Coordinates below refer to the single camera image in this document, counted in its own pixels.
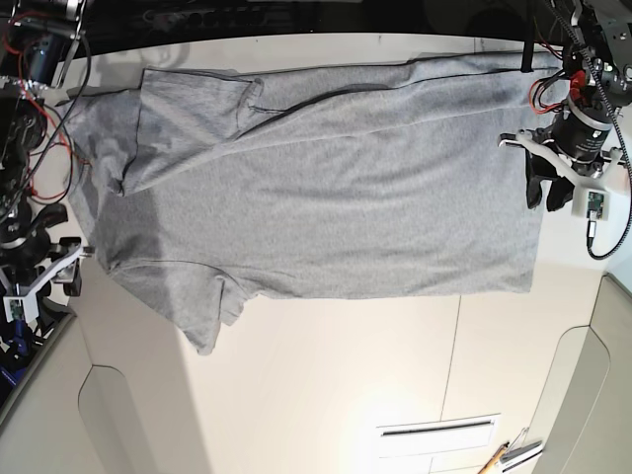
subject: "metal bracket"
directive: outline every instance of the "metal bracket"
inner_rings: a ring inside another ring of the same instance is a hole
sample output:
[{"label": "metal bracket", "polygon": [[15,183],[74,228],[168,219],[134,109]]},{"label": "metal bracket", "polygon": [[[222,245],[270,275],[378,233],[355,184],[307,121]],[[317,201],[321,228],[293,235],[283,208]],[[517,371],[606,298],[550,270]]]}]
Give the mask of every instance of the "metal bracket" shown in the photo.
[{"label": "metal bracket", "polygon": [[37,297],[38,291],[66,267],[76,263],[81,257],[83,250],[81,245],[69,248],[65,256],[50,264],[33,284],[29,286],[16,285],[15,288],[12,288],[4,271],[0,269],[0,282],[7,290],[7,294],[2,298],[7,322],[25,320],[28,324],[37,319],[40,316]]}]

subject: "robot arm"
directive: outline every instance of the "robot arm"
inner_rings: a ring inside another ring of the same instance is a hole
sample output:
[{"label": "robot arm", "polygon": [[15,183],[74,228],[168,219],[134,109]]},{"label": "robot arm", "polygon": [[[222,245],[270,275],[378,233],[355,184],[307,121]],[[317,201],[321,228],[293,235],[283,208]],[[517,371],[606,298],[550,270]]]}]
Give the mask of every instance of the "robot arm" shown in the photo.
[{"label": "robot arm", "polygon": [[[558,210],[572,200],[573,213],[589,222],[589,254],[603,260],[620,248],[631,225],[629,218],[623,236],[610,252],[600,256],[593,253],[596,223],[607,220],[609,214],[605,179],[623,161],[632,184],[617,122],[621,108],[632,103],[632,38],[627,23],[632,21],[632,11],[617,0],[574,0],[574,12],[566,19],[552,0],[542,2],[569,38],[562,52],[562,69],[553,80],[568,80],[569,94],[561,104],[537,110],[539,114],[554,114],[550,126],[503,134],[499,144],[525,150],[529,208],[540,205],[540,183],[551,181],[547,209]],[[603,144],[613,130],[621,150],[605,152]]]}]

